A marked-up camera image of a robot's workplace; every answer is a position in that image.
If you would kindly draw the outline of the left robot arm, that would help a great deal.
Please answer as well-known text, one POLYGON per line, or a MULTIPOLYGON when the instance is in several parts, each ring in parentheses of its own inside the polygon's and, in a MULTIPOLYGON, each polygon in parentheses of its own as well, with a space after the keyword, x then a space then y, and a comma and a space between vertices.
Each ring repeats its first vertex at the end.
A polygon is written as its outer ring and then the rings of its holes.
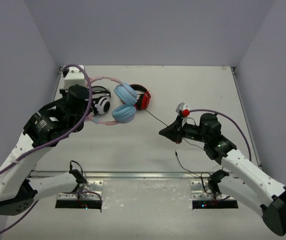
POLYGON ((39 180, 30 178, 30 173, 59 141, 82 130, 89 105, 89 90, 73 85, 63 97, 31 116, 0 167, 0 216, 19 215, 40 199, 72 193, 87 184, 77 169, 39 180))

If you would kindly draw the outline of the pink blue cat-ear headphones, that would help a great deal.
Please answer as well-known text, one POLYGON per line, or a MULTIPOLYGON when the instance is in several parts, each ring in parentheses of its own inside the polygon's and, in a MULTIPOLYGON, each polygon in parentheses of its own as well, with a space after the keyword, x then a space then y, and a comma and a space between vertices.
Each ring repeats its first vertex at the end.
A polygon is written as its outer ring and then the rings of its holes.
POLYGON ((91 121, 96 124, 113 126, 117 124, 126 124, 132 121, 135 118, 136 107, 135 104, 137 102, 137 92, 127 83, 124 83, 113 77, 97 77, 90 80, 91 83, 94 83, 99 80, 110 80, 118 83, 118 85, 114 88, 114 93, 121 100, 123 105, 115 108, 111 115, 113 117, 113 121, 100 121, 98 118, 95 118, 91 115, 87 116, 84 121, 91 121))

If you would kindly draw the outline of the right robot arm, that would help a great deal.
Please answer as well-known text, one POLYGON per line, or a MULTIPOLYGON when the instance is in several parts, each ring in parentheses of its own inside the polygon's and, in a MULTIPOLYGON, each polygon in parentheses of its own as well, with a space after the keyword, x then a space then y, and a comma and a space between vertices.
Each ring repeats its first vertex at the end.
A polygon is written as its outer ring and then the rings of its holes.
POLYGON ((159 135, 176 144, 183 139, 203 143, 205 154, 224 168, 208 178, 211 192, 230 196, 246 205, 274 234, 284 236, 286 185, 263 172, 222 134, 217 114, 202 114, 198 125, 189 124, 186 119, 187 115, 179 113, 172 124, 159 131, 159 135))

